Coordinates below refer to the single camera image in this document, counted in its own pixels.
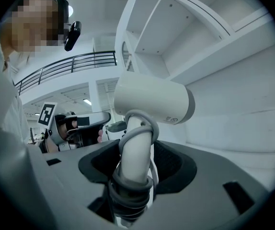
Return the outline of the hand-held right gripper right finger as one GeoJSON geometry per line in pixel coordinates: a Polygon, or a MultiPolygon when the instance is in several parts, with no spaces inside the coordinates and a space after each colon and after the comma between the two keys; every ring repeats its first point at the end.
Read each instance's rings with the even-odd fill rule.
{"type": "Polygon", "coordinates": [[[197,173],[197,165],[190,156],[160,141],[154,143],[154,163],[159,178],[157,195],[182,191],[197,173]]]}

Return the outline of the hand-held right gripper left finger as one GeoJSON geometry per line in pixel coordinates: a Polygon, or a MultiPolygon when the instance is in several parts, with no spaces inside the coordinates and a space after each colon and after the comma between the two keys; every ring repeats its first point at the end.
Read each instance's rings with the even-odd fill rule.
{"type": "Polygon", "coordinates": [[[106,184],[120,161],[119,139],[103,145],[79,160],[79,171],[92,183],[106,184]]]}

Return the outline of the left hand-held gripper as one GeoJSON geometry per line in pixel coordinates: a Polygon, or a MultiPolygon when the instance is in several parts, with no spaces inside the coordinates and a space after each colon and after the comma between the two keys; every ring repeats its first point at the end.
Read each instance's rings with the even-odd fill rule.
{"type": "Polygon", "coordinates": [[[98,143],[100,130],[110,120],[108,112],[77,115],[66,113],[58,103],[44,102],[37,123],[46,129],[57,150],[65,151],[98,143]]]}

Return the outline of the person's left hand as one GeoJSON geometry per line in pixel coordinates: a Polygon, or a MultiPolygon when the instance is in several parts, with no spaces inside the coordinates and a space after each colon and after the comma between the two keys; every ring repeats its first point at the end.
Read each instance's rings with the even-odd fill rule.
{"type": "MultiPolygon", "coordinates": [[[[78,127],[77,121],[76,120],[72,121],[71,125],[68,125],[68,127],[77,128],[78,127]]],[[[62,139],[65,140],[68,136],[67,135],[67,124],[61,124],[57,127],[57,129],[58,129],[58,133],[60,134],[62,139]]],[[[99,130],[98,138],[97,138],[98,143],[102,142],[102,135],[103,135],[103,130],[99,130]]]]}

